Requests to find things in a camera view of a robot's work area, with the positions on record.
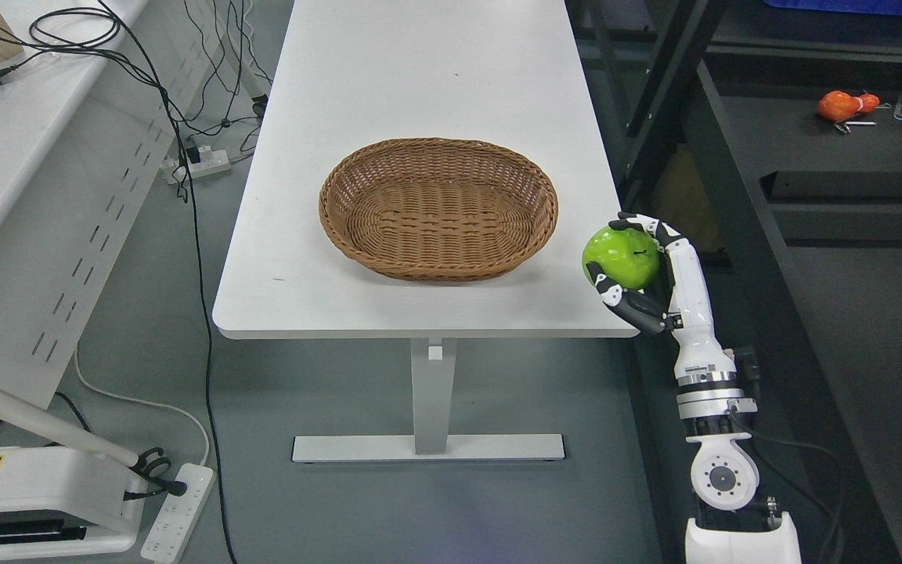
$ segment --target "brown woven basket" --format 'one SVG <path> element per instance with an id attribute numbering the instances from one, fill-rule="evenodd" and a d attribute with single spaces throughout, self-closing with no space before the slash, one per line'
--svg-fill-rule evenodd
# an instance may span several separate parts
<path id="1" fill-rule="evenodd" d="M 505 274 L 555 230 L 548 176 L 521 154 L 464 139 L 390 139 L 344 158 L 319 193 L 343 254 L 402 280 Z"/>

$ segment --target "white electrical outlet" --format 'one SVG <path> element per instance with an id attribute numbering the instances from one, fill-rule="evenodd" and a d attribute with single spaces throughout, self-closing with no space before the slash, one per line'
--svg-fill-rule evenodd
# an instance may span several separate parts
<path id="1" fill-rule="evenodd" d="M 141 557 L 156 564 L 175 564 L 182 557 L 197 516 L 211 492 L 215 471 L 203 465 L 184 464 L 176 472 L 176 479 L 186 483 L 186 493 L 179 497 L 165 496 L 155 524 L 141 546 Z"/>

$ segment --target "robotic arm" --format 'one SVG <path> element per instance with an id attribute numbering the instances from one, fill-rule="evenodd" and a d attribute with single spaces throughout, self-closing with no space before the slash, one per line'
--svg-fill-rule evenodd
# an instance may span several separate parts
<path id="1" fill-rule="evenodd" d="M 677 410 L 687 430 L 687 441 L 699 445 L 691 464 L 695 495 L 705 506 L 720 512 L 758 506 L 769 513 L 770 531 L 716 531 L 699 527 L 695 519 L 688 520 L 687 563 L 799 564 L 796 529 L 788 513 L 777 515 L 770 497 L 755 500 L 758 468 L 737 444 L 751 436 L 736 428 L 730 413 L 755 413 L 758 407 L 738 387 L 736 363 L 716 340 L 709 290 L 695 247 L 684 235 L 647 215 L 620 211 L 619 218 L 608 227 L 615 231 L 635 229 L 654 238 L 673 272 L 673 296 L 665 310 L 647 295 L 623 288 L 604 274 L 601 265 L 586 264 L 609 310 L 642 333 L 670 331 L 680 344 L 673 375 L 679 386 Z"/>

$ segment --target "white desk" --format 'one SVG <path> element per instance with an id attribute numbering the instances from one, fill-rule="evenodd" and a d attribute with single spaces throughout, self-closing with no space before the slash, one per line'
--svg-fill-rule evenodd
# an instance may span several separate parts
<path id="1" fill-rule="evenodd" d="M 389 279 L 344 257 L 319 225 L 323 180 L 361 146 L 416 136 L 483 139 L 538 164 L 559 200 L 547 245 L 501 278 L 460 284 Z M 454 339 L 635 335 L 580 268 L 617 210 L 562 0 L 300 0 L 215 324 L 237 339 L 411 339 L 415 440 L 297 438 L 296 461 L 562 457 L 559 435 L 448 436 Z"/>

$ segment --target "table foot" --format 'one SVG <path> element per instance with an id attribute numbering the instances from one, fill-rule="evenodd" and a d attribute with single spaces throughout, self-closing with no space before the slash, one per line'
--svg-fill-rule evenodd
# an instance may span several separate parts
<path id="1" fill-rule="evenodd" d="M 447 450 L 416 454 L 412 435 L 296 436 L 296 463 L 343 461 L 557 461 L 562 435 L 448 435 Z"/>

